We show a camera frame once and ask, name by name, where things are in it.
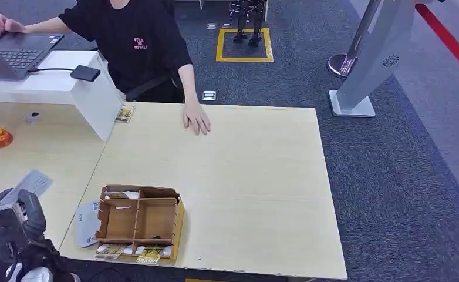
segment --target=person's hand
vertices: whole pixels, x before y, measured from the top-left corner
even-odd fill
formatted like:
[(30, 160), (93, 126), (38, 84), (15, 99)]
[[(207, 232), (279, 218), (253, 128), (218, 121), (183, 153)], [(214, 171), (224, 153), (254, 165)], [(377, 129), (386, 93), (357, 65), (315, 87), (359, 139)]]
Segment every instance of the person's hand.
[(4, 32), (24, 32), (24, 25), (0, 14), (0, 35)]
[(198, 135), (201, 131), (204, 135), (211, 131), (211, 122), (198, 101), (186, 101), (183, 112), (184, 128), (191, 127)]

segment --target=black t-shirt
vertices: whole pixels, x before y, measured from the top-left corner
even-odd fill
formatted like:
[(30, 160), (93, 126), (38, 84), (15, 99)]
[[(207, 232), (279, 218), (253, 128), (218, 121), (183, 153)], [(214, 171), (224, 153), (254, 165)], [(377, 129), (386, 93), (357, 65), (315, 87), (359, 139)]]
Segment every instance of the black t-shirt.
[(162, 0), (130, 0), (116, 10), (109, 0), (80, 0), (59, 18), (81, 37), (96, 40), (117, 88), (129, 92), (191, 64), (186, 42)]

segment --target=yellow tape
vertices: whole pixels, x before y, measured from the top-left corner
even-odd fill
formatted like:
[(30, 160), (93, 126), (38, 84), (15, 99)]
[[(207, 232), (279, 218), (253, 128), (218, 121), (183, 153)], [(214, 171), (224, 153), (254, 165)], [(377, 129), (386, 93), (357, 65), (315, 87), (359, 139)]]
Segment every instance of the yellow tape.
[[(253, 29), (245, 29), (245, 33), (253, 32)], [(215, 53), (216, 62), (239, 62), (239, 63), (272, 63), (274, 62), (273, 50), (271, 47), (271, 35), (269, 34), (269, 28), (262, 28), (261, 32), (264, 37), (264, 49), (266, 50), (266, 58), (223, 58), (222, 50), (224, 48), (224, 34), (225, 33), (237, 33), (237, 29), (226, 29), (221, 28), (219, 30), (219, 37), (217, 38), (217, 48)]]

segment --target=black laptop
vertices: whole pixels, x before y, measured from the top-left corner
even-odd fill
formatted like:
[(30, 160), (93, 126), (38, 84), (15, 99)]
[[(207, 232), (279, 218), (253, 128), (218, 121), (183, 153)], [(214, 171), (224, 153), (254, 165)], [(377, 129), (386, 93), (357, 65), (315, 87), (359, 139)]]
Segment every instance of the black laptop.
[(62, 34), (5, 32), (0, 36), (0, 80), (22, 80), (63, 38)]

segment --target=red stripe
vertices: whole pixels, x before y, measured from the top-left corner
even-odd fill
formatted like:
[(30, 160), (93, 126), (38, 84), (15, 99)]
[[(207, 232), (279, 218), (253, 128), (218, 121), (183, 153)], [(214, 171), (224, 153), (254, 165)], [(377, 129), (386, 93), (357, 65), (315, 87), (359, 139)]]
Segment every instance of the red stripe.
[(454, 36), (438, 21), (437, 17), (425, 6), (425, 4), (416, 4), (416, 10), (428, 25), (433, 29), (437, 36), (444, 42), (447, 48), (454, 54), (459, 61), (459, 42)]

